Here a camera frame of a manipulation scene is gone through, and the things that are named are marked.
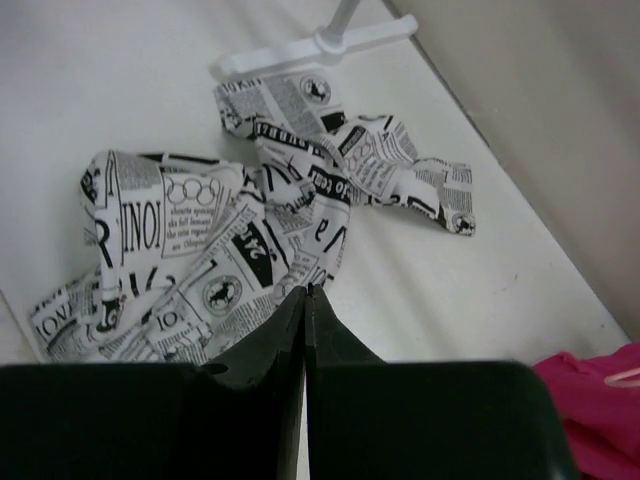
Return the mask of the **newspaper print trousers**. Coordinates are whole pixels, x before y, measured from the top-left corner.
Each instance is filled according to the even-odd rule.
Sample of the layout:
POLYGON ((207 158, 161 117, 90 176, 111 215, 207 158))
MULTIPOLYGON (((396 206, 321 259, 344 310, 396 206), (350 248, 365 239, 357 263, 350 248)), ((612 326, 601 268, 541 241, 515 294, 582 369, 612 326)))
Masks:
POLYGON ((98 264, 31 313, 46 361, 213 360, 294 288, 332 283, 355 206, 474 234, 471 168, 421 157, 393 115, 347 119, 323 72, 228 82, 215 99, 256 165, 109 150, 86 168, 79 199, 98 264))

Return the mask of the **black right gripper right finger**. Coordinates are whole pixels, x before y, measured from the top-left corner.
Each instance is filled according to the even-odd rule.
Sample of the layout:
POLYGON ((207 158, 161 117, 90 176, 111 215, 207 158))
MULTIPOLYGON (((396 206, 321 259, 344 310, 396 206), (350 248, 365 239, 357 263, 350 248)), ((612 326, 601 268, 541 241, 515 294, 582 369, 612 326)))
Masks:
POLYGON ((550 394, 515 361, 387 362, 318 286, 304 307, 314 479, 575 479, 550 394))

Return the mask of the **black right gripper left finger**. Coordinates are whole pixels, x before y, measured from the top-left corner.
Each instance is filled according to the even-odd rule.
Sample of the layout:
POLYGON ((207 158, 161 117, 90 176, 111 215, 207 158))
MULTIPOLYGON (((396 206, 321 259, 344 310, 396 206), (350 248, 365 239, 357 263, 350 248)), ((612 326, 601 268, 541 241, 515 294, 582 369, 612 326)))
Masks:
POLYGON ((295 288, 212 362, 1 371, 5 479, 292 479, 301 408, 295 288))

